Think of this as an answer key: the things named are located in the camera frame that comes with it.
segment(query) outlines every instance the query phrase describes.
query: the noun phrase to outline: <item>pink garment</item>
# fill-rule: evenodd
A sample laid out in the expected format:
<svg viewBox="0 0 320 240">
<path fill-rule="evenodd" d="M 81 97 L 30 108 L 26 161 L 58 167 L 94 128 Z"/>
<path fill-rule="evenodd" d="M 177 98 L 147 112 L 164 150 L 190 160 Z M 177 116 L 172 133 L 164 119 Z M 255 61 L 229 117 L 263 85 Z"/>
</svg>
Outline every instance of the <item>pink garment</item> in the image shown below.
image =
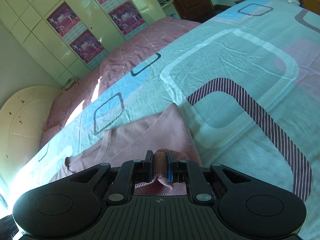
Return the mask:
<svg viewBox="0 0 320 240">
<path fill-rule="evenodd" d="M 201 166 L 199 154 L 190 130 L 176 104 L 162 114 L 142 118 L 127 125 L 105 130 L 103 137 L 89 149 L 74 157 L 67 157 L 60 171 L 51 179 L 90 168 L 98 163 L 119 167 L 122 163 L 143 160 L 147 150 L 154 152 L 154 174 L 151 183 L 136 184 L 137 195 L 184 195 L 185 185 L 167 180 L 166 152 L 173 150 L 177 160 L 187 159 Z"/>
<path fill-rule="evenodd" d="M 84 101 L 83 108 L 91 103 L 100 77 L 99 95 L 135 66 L 199 25 L 197 22 L 165 17 L 110 52 L 99 68 L 55 99 L 44 126 L 40 148 L 57 133 L 57 129 L 60 131 L 65 126 L 72 112 L 82 101 Z M 55 127 L 54 131 L 47 132 L 52 127 Z"/>
</svg>

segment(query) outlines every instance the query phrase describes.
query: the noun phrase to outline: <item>curved headboard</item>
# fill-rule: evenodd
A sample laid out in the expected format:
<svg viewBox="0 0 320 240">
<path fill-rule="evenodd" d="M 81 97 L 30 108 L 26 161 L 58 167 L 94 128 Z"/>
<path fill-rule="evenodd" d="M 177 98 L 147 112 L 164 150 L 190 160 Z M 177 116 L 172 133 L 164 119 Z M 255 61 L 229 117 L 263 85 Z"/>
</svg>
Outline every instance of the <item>curved headboard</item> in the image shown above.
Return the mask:
<svg viewBox="0 0 320 240">
<path fill-rule="evenodd" d="M 0 110 L 0 176 L 10 187 L 18 171 L 38 152 L 42 128 L 62 92 L 31 87 L 15 93 Z"/>
</svg>

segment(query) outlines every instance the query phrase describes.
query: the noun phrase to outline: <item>silver screw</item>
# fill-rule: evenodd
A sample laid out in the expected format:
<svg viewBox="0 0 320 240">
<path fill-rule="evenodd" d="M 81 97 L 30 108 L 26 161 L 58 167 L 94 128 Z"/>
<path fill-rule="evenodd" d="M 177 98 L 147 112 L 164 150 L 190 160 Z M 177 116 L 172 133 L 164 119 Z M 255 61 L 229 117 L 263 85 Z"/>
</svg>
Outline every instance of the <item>silver screw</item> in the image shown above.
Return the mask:
<svg viewBox="0 0 320 240">
<path fill-rule="evenodd" d="M 209 194 L 198 194 L 196 196 L 196 199 L 202 202 L 209 201 L 211 198 L 212 197 Z"/>
<path fill-rule="evenodd" d="M 110 196 L 109 196 L 109 200 L 111 200 L 111 201 L 121 201 L 121 200 L 123 200 L 124 199 L 124 196 L 123 195 L 121 195 L 121 194 L 111 194 Z"/>
</svg>

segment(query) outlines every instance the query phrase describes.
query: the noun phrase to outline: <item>patterned bedspread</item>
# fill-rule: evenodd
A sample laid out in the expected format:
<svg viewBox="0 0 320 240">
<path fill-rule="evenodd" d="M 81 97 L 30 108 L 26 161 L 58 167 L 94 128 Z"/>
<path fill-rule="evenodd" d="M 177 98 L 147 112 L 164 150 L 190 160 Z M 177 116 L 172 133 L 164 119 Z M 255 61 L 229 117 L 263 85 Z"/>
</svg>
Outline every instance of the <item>patterned bedspread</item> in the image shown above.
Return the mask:
<svg viewBox="0 0 320 240">
<path fill-rule="evenodd" d="M 178 38 L 103 92 L 18 174 L 12 201 L 41 186 L 104 129 L 175 102 L 204 166 L 223 163 L 292 191 L 300 236 L 320 239 L 320 17 L 247 0 Z"/>
</svg>

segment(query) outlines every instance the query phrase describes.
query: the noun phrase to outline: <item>pink bed cover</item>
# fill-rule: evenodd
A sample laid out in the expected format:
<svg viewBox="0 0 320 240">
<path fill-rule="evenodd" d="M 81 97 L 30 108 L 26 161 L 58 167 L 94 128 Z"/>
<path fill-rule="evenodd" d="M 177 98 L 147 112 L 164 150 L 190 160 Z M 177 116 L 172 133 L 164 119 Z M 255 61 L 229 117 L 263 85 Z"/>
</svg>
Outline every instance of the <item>pink bed cover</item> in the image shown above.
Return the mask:
<svg viewBox="0 0 320 240">
<path fill-rule="evenodd" d="M 135 66 L 198 25 L 200 23 L 165 17 L 113 50 L 99 68 L 54 100 L 44 126 L 40 148 L 65 126 L 70 115 L 82 101 L 84 101 L 83 108 L 91 103 L 99 79 L 98 95 Z"/>
</svg>

